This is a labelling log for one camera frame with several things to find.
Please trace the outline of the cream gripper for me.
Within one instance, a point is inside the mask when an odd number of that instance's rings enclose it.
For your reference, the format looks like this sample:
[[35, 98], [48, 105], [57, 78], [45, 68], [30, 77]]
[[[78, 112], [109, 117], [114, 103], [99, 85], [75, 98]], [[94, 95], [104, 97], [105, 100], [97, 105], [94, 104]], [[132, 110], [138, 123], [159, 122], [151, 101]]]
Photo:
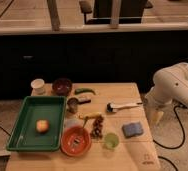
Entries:
[[164, 115], [162, 106], [148, 102], [146, 105], [147, 119], [150, 126], [157, 125]]

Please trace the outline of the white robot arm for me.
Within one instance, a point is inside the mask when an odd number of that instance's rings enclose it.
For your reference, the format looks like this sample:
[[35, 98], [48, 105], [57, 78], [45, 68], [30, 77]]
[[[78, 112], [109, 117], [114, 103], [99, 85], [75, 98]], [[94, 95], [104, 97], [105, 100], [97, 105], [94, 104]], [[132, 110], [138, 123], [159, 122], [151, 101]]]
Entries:
[[161, 109], [176, 100], [188, 108], [188, 63], [162, 68], [153, 76], [154, 86], [146, 94], [147, 118], [151, 126], [163, 116]]

